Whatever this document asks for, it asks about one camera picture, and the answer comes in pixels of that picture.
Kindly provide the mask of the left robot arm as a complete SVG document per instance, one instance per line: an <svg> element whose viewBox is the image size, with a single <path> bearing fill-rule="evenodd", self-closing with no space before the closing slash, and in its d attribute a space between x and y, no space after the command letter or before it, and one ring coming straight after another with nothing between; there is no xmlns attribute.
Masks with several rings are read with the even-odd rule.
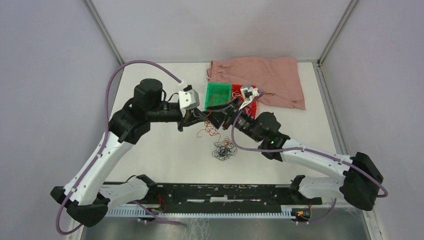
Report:
<svg viewBox="0 0 424 240"><path fill-rule="evenodd" d="M142 200L149 204L158 195L155 183L141 175L134 180L102 189L120 159L151 129L151 123L177 123L184 127L206 120L199 110L199 94L191 85L178 93L177 102L167 102L161 81L143 79L123 108L109 121L101 142L78 174L65 186L51 191L61 210L85 227L98 224L109 210Z"/></svg>

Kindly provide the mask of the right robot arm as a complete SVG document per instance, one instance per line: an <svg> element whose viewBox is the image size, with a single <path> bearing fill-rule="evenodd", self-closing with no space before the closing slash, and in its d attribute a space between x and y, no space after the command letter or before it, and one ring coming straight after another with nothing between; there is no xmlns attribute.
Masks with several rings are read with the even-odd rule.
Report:
<svg viewBox="0 0 424 240"><path fill-rule="evenodd" d="M281 124L274 113L262 112L252 117L240 110L240 106L233 101L208 107L206 115L216 128L239 130L260 143L257 148L247 147L246 151L323 174L322 177L296 176L288 191L293 203L302 204L313 198L343 199L353 207L371 211L376 199L388 197L384 178L367 154L357 152L351 156L308 146L281 133Z"/></svg>

